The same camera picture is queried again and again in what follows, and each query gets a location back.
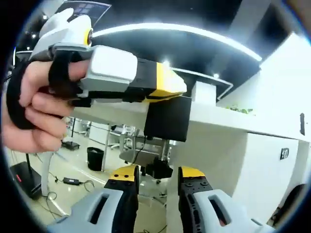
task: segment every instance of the white table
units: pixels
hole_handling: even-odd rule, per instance
[[[76,108],[74,116],[143,129],[147,110],[148,104],[143,103],[95,103],[89,109]],[[301,145],[309,145],[310,139],[299,133],[297,123],[284,125],[277,118],[267,120],[193,102],[187,141],[173,149],[172,163],[175,168],[186,165],[201,169],[214,188],[224,190],[244,204],[251,216],[265,222],[283,198],[295,170],[296,158],[306,159],[301,153],[309,152],[299,150]],[[281,161],[282,148],[290,148],[290,156]],[[171,181],[168,229],[179,225],[169,223],[176,223],[179,218],[175,173]],[[269,208],[256,201],[264,199],[269,199]]]

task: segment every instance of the black strap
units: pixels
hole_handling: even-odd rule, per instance
[[[61,98],[74,98],[82,93],[78,84],[69,79],[68,67],[71,61],[81,60],[79,54],[71,51],[57,51],[49,71],[49,87],[54,95]],[[9,116],[12,122],[22,130],[31,130],[35,128],[25,117],[25,108],[19,104],[20,87],[23,75],[27,66],[33,61],[22,61],[19,66],[12,71],[11,79],[6,93],[6,104]],[[76,100],[75,105],[84,105],[89,107],[90,101],[80,103]]]
[[[21,61],[12,71],[11,79],[6,90],[6,105],[12,122],[22,130],[33,129],[35,126],[26,119],[25,108],[19,104],[21,80],[30,61]]]
[[[72,82],[69,78],[69,63],[73,60],[81,60],[78,53],[63,50],[55,53],[49,71],[49,84],[55,96],[74,98],[77,94],[82,93],[82,89],[79,88],[78,84]]]

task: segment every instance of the ceiling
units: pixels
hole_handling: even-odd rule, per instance
[[[271,0],[98,1],[111,7],[94,26],[95,32],[135,23],[187,25],[235,39],[263,60],[290,32]],[[236,48],[189,32],[140,29],[99,36],[93,44],[127,50],[153,61],[168,60],[176,68],[207,75],[217,73],[234,84],[232,90],[259,70],[257,60]],[[224,87],[217,90],[218,94],[223,91]]]

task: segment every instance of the black box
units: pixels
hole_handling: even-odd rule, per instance
[[[185,142],[191,111],[191,98],[179,96],[150,103],[145,122],[145,136]]]

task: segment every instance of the hand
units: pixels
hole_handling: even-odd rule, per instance
[[[77,81],[86,75],[89,61],[69,64],[69,77]],[[27,67],[20,88],[19,103],[26,108],[25,116],[37,128],[21,130],[11,121],[2,95],[2,141],[12,150],[24,153],[56,151],[66,133],[66,123],[57,117],[68,117],[73,111],[66,100],[39,93],[39,88],[49,85],[48,73],[52,62],[32,62]]]

